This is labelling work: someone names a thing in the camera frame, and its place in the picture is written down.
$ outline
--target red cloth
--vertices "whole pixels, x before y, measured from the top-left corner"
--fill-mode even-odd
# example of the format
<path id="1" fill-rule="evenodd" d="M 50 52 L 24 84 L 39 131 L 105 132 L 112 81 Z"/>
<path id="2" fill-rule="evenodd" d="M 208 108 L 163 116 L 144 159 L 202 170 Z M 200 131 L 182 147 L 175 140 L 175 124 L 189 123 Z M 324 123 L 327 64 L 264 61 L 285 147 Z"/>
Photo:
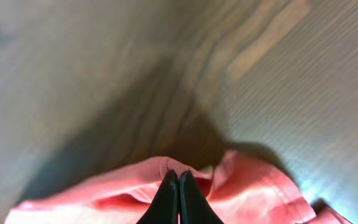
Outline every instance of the red cloth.
<path id="1" fill-rule="evenodd" d="M 228 151 L 214 170 L 197 171 L 169 157 L 90 178 L 60 194 L 13 208 L 6 224 L 136 223 L 168 170 L 191 170 L 224 223 L 349 223 L 330 208 L 316 216 L 296 185 L 274 166 Z"/>

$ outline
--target wood grain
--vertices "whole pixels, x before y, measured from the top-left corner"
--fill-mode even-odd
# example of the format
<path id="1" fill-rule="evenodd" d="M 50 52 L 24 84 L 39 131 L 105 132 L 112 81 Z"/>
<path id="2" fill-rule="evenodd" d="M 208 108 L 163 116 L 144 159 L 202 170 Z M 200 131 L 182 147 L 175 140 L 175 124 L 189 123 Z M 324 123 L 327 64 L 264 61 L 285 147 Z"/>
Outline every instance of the wood grain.
<path id="1" fill-rule="evenodd" d="M 358 223 L 357 0 L 0 0 L 0 223 L 91 175 L 230 147 Z"/>

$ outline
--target crumpled cloth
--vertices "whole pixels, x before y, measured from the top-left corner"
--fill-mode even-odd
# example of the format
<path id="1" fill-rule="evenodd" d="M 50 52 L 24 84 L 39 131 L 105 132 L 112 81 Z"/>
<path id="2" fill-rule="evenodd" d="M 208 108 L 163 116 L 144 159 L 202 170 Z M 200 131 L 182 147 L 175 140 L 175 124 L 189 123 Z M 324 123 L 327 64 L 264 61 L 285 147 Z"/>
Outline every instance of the crumpled cloth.
<path id="1" fill-rule="evenodd" d="M 316 215 L 285 174 L 235 151 L 227 151 L 213 171 L 153 157 L 92 177 L 52 197 L 22 202 L 5 223 L 136 223 L 169 170 L 178 176 L 190 170 L 224 223 L 350 223 L 330 208 Z"/>

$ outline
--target wooden table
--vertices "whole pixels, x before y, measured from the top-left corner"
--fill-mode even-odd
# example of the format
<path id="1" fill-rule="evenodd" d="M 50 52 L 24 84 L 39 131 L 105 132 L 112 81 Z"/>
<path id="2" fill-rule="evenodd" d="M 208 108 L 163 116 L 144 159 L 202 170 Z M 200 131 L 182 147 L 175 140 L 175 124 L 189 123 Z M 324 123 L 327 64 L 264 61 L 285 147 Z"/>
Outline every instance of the wooden table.
<path id="1" fill-rule="evenodd" d="M 0 0 L 0 223 L 100 172 L 229 147 L 358 223 L 358 0 Z"/>

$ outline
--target folded fabric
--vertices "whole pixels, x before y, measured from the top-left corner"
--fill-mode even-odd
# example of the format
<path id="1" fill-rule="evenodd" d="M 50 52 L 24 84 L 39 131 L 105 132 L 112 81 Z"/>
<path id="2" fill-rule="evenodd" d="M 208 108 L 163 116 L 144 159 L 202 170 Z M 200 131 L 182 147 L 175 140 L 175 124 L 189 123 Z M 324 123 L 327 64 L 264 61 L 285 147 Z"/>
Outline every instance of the folded fabric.
<path id="1" fill-rule="evenodd" d="M 274 166 L 227 151 L 215 170 L 197 171 L 169 157 L 90 178 L 60 194 L 13 208 L 6 224 L 136 223 L 169 170 L 190 170 L 224 223 L 349 223 L 330 208 L 318 215 Z"/>

